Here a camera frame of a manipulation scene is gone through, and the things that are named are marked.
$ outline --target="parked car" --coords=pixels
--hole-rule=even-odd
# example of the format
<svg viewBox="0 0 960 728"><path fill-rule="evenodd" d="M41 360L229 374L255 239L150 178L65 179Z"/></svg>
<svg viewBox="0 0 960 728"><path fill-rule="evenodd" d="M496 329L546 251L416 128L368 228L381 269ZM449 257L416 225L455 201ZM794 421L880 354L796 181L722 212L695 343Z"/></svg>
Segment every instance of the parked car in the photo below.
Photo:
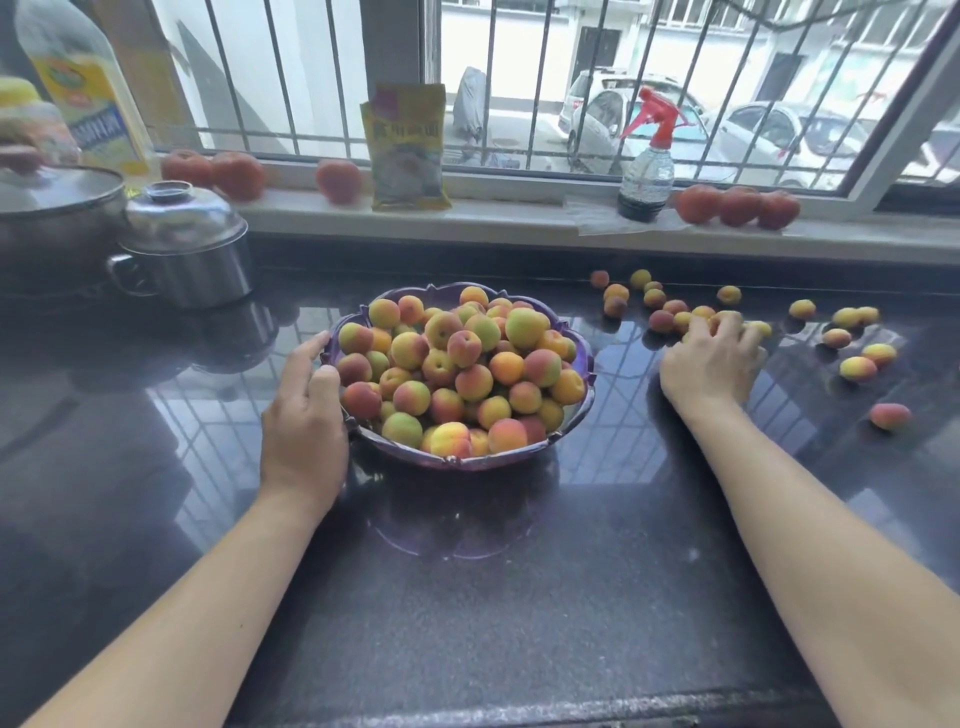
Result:
<svg viewBox="0 0 960 728"><path fill-rule="evenodd" d="M590 94L587 94L588 80L589 72L581 71L580 75L570 84L570 90L566 93L564 99L564 107L560 109L560 116L557 119L557 126L564 134L569 134L572 131L570 120L573 118L573 112L583 105L585 98L592 99L601 91L617 88L626 88L632 92L636 83L636 73L630 73L625 68L597 66L593 71L593 86ZM646 74L643 77L643 84L650 86L657 93L676 91L678 97L683 88L683 85L676 79L659 73ZM697 113L702 114L704 112L703 106L689 92L686 94L686 99L697 110Z"/></svg>
<svg viewBox="0 0 960 728"><path fill-rule="evenodd" d="M708 120L711 129L719 124L714 145L727 159L737 164L766 166L764 169L745 168L738 182L753 186L776 184L781 187L836 189L867 141L868 132L854 124L843 143L837 146L850 119L819 109L804 136L800 137L812 107L776 102L770 115L763 121L756 145L747 158L756 126L763 119L767 105L768 102L746 104L729 109L722 119ZM821 169L825 171L818 178Z"/></svg>
<svg viewBox="0 0 960 728"><path fill-rule="evenodd" d="M637 100L628 117L627 107L632 95L631 88L617 88L598 93L587 105L587 117L584 119L584 132L579 147L576 144L576 135L583 107L573 112L571 118L573 131L567 139L567 155L571 169L580 167L595 175L622 174L621 162L615 159L620 146L620 136L627 125L636 118L641 106L641 102ZM664 95L676 103L680 97L680 90L677 89L673 96ZM674 127L670 154L676 166L677 179L692 180L697 161L707 145L708 134L700 114L692 104L684 102L681 115ZM657 126L656 122L651 121L640 124L634 129L624 140L623 157L632 159L646 149L650 145L650 139L657 130ZM597 155L607 158L596 158ZM726 164L728 160L716 149L708 150L706 161L721 162L723 165L703 167L698 178L700 180L728 182L736 174L736 167Z"/></svg>

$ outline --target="red tomato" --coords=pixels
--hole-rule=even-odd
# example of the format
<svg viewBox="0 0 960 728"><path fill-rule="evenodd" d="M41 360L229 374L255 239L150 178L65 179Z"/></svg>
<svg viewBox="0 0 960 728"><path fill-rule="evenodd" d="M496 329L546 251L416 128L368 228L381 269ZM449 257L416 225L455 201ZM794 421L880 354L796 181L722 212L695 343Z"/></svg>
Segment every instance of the red tomato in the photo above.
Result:
<svg viewBox="0 0 960 728"><path fill-rule="evenodd" d="M160 162L160 176L209 189L213 186L213 163L189 149L177 149Z"/></svg>
<svg viewBox="0 0 960 728"><path fill-rule="evenodd" d="M346 159L323 159L317 165L317 186L334 205L352 205L360 196L363 175Z"/></svg>
<svg viewBox="0 0 960 728"><path fill-rule="evenodd" d="M263 165L243 152L221 152L213 158L213 182L232 200L248 203L263 194Z"/></svg>
<svg viewBox="0 0 960 728"><path fill-rule="evenodd" d="M720 222L742 228L754 220L763 207L763 198L752 187L731 187L720 198Z"/></svg>
<svg viewBox="0 0 960 728"><path fill-rule="evenodd" d="M800 200L789 192L768 192L762 200L763 207L756 223L767 230L783 230L800 214Z"/></svg>
<svg viewBox="0 0 960 728"><path fill-rule="evenodd" d="M716 217L723 193L709 184L694 184L677 196L674 207L685 223L703 225Z"/></svg>

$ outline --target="hand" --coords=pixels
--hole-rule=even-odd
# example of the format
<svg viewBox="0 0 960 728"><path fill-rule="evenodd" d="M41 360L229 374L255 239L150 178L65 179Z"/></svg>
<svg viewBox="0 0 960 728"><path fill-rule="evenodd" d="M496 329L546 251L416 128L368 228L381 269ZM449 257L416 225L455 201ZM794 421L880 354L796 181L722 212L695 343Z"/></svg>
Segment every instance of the hand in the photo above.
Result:
<svg viewBox="0 0 960 728"><path fill-rule="evenodd" d="M340 412L340 375L331 366L313 371L330 340L328 331L287 357L276 399L263 413L260 496L292 496L320 522L347 477L347 429Z"/></svg>
<svg viewBox="0 0 960 728"><path fill-rule="evenodd" d="M715 336L706 319L691 317L687 340L668 349L660 364L660 386L681 417L713 401L742 404L753 389L765 353L759 347L763 335L753 327L743 330L736 311L719 315Z"/></svg>

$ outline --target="yellow snack bag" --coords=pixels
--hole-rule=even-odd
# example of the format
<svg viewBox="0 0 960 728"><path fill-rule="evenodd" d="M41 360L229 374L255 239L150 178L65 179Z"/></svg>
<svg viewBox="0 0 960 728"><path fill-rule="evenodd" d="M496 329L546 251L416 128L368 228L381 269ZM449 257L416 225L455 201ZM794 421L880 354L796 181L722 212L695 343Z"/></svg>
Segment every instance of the yellow snack bag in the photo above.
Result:
<svg viewBox="0 0 960 728"><path fill-rule="evenodd" d="M443 84L378 85L360 105L370 150L373 209L447 209Z"/></svg>

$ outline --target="red spray nozzle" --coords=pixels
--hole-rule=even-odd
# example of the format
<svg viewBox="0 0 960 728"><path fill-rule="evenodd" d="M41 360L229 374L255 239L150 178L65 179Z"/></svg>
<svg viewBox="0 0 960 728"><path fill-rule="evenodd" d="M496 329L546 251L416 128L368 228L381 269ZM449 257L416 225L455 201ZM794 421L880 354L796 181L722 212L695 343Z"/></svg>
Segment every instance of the red spray nozzle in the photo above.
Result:
<svg viewBox="0 0 960 728"><path fill-rule="evenodd" d="M626 138L637 127L652 121L660 126L650 139L650 146L655 149L669 149L673 144L673 128L677 126L677 117L682 119L679 126L688 125L689 122L671 101L660 96L650 86L643 86L638 97L643 103L636 118L623 131L623 137Z"/></svg>

